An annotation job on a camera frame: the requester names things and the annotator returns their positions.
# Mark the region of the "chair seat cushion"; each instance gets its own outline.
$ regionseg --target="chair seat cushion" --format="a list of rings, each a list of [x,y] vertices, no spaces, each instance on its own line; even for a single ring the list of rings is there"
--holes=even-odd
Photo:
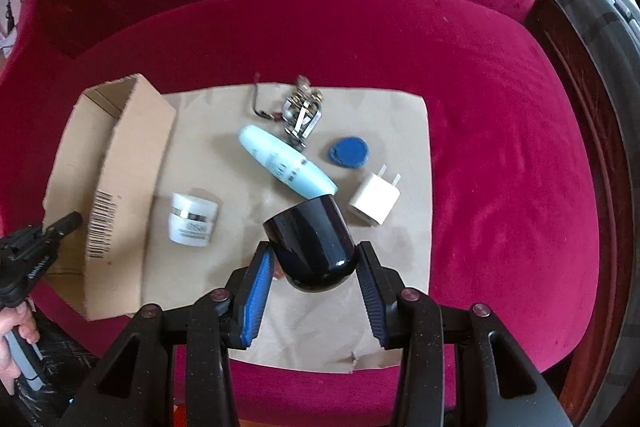
[[[140,72],[174,92],[250,83],[256,71],[265,82],[305,74],[318,86],[421,95],[433,161],[431,296],[461,308],[487,303],[541,370],[571,352],[598,276],[578,125],[523,26],[465,0],[206,0],[123,30],[58,75],[9,74],[2,99],[24,118],[0,120],[2,145],[27,141],[13,146],[22,152],[1,194],[5,224],[38,217],[58,140],[85,87]],[[87,325],[46,287],[36,301],[96,353],[123,324]],[[446,364],[452,403],[450,353]],[[300,426],[384,425],[398,378],[397,368],[326,375],[239,362],[232,372],[242,417]]]

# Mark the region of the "white power adapter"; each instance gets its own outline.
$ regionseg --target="white power adapter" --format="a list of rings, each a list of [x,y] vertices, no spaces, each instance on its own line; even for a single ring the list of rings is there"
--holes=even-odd
[[[389,183],[382,179],[385,171],[383,165],[378,174],[369,174],[349,201],[350,211],[370,225],[382,225],[400,197],[400,174]]]

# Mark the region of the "red velvet chair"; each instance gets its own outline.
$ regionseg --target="red velvet chair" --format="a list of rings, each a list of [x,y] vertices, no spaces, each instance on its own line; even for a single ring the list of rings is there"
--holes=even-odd
[[[597,219],[562,84],[512,19],[534,0],[194,1],[25,0],[0,80],[3,99],[22,101],[0,120],[12,159],[0,163],[6,230],[41,217],[58,138],[86,86],[141,71],[171,92],[260,71],[265,81],[304,72],[325,86],[393,87],[423,96],[430,115],[432,296],[488,302],[541,370],[574,349],[593,309]],[[35,298],[97,354],[125,321],[86,325],[45,285]],[[301,426],[381,425],[398,378],[397,368],[232,372],[242,417]],[[449,391],[451,375],[449,357]]]

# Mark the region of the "barcode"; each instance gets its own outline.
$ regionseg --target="barcode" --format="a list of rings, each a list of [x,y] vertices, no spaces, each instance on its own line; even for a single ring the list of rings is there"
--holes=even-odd
[[[111,248],[111,232],[116,204],[113,197],[98,190],[94,197],[94,206],[89,215],[89,227],[86,235],[86,253],[89,257],[102,259]]]

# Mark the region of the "blue gripper pad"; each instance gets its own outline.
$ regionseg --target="blue gripper pad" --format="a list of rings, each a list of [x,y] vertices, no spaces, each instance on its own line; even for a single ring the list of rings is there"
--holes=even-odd
[[[275,255],[271,248],[264,252],[258,273],[255,276],[254,285],[249,293],[249,298],[244,307],[244,321],[242,321],[242,333],[240,335],[244,347],[251,346],[251,342],[258,336],[264,307],[267,304],[273,270]]]
[[[388,341],[385,324],[385,304],[371,272],[367,270],[362,261],[356,266],[356,274],[367,315],[369,315],[371,332],[380,342],[380,346],[385,347]]]

